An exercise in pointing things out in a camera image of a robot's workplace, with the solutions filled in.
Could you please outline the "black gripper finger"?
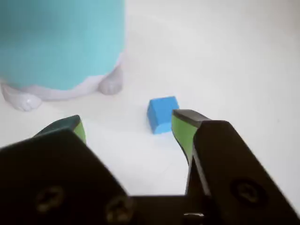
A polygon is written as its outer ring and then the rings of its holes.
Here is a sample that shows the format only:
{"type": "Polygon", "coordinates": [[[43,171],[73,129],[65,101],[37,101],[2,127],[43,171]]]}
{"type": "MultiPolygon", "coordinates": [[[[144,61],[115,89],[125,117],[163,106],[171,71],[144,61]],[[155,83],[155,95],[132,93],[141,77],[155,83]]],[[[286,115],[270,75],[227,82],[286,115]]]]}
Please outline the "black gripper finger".
{"type": "Polygon", "coordinates": [[[172,132],[225,225],[297,225],[297,213],[225,120],[188,109],[172,112],[172,132]]]}
{"type": "Polygon", "coordinates": [[[122,225],[132,201],[87,147],[78,115],[0,149],[3,225],[122,225]]]}

